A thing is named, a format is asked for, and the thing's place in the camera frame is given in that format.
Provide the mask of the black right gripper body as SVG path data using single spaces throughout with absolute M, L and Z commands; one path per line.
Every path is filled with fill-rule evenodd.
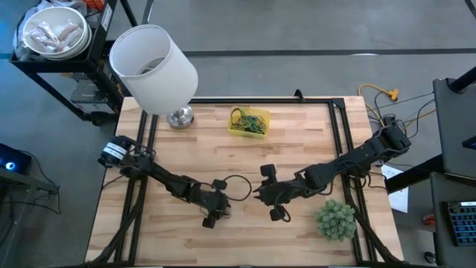
M 273 206 L 270 210 L 271 220 L 289 222 L 291 217 L 282 204 L 289 203 L 290 200 L 300 196 L 300 181 L 297 178 L 294 178 L 278 182 L 276 177 L 277 172 L 273 164 L 262 165 L 260 167 L 260 172 L 263 177 L 266 177 L 266 179 L 261 182 L 261 185 L 268 187 L 266 193 L 260 194 L 260 196 L 265 197 L 268 200 L 268 206 Z

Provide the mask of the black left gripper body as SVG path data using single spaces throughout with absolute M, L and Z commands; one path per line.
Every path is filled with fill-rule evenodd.
M 211 184 L 212 190 L 201 190 L 201 207 L 208 211 L 207 216 L 202 222 L 205 228 L 213 229 L 218 218 L 217 210 L 219 208 L 219 201 L 221 199 L 228 199 L 223 190 L 227 188 L 228 184 L 225 180 L 215 179 Z

